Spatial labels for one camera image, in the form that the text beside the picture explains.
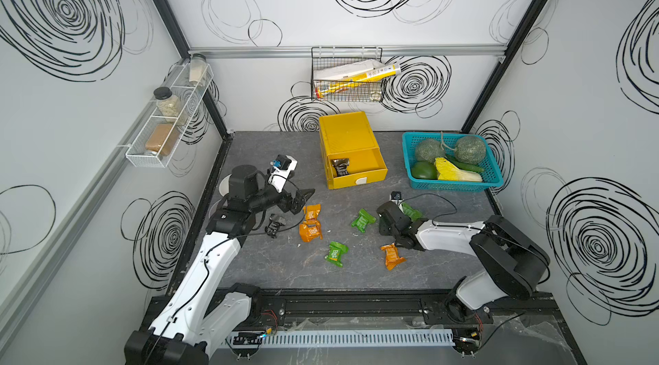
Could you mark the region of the yellow top drawer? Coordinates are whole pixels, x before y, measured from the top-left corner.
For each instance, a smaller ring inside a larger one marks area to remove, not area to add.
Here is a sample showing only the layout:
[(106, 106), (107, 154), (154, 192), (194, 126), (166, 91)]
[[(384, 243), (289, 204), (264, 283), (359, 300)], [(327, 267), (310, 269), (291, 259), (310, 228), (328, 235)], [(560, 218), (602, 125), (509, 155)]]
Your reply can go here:
[[(339, 176), (334, 166), (338, 160), (348, 159), (346, 176)], [(388, 169), (379, 148), (326, 155), (324, 170), (329, 189), (352, 188), (384, 181)]]

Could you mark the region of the yellow drawer cabinet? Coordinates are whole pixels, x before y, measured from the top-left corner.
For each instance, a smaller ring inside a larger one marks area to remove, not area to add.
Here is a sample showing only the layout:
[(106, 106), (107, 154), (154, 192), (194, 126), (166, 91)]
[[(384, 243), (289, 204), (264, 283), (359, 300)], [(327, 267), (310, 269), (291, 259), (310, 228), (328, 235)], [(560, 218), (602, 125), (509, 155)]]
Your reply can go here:
[(319, 124), (323, 163), (326, 155), (379, 148), (364, 112), (321, 116)]

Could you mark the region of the black cookie packet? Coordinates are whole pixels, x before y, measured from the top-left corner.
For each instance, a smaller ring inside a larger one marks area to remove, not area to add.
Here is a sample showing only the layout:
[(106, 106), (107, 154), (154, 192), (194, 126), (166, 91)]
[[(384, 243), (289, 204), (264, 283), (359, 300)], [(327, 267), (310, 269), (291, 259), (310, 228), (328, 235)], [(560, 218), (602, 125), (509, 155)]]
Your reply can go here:
[(286, 219), (282, 215), (270, 214), (269, 222), (264, 228), (264, 233), (270, 238), (277, 238), (279, 231), (286, 226)]
[(336, 171), (337, 177), (349, 175), (348, 167), (350, 165), (350, 161), (348, 158), (331, 159), (331, 164)]

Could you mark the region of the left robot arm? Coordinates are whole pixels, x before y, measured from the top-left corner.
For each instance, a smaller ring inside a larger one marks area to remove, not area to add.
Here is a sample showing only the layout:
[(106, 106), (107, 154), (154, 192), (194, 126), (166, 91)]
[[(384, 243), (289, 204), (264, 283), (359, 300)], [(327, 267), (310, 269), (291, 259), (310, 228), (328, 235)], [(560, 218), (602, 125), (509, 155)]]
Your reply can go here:
[(256, 225), (257, 214), (271, 207), (296, 215), (302, 212), (314, 189), (285, 189), (297, 160), (279, 155), (266, 173), (253, 165), (232, 170), (194, 262), (161, 313), (144, 331), (135, 331), (125, 344), (128, 364), (207, 364), (240, 323), (252, 316), (258, 293), (250, 285), (237, 285), (218, 306), (211, 301), (225, 272)]

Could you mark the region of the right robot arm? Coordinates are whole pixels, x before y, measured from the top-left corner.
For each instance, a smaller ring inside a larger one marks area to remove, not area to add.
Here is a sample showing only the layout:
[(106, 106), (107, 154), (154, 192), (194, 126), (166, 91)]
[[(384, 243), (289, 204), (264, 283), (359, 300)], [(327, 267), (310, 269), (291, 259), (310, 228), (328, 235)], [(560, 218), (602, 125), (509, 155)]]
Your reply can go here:
[(527, 301), (538, 284), (550, 277), (550, 259), (526, 234), (501, 215), (475, 223), (413, 220), (392, 201), (381, 205), (379, 232), (394, 238), (398, 248), (450, 251), (477, 258), (482, 269), (460, 279), (444, 300), (455, 323), (464, 323), (479, 309), (500, 298)]

